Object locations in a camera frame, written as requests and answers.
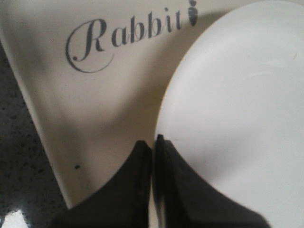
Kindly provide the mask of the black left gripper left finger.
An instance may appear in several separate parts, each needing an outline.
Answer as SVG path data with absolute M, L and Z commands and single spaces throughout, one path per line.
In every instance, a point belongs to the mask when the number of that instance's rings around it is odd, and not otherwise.
M 52 228 L 147 228 L 152 151 L 137 141 L 117 173 L 96 193 L 55 218 Z

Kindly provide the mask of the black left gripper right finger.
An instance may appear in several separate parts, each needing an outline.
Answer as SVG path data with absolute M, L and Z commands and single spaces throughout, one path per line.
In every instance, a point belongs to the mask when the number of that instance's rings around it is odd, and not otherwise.
M 260 214 L 203 180 L 161 134 L 154 147 L 153 187 L 161 228 L 269 227 Z

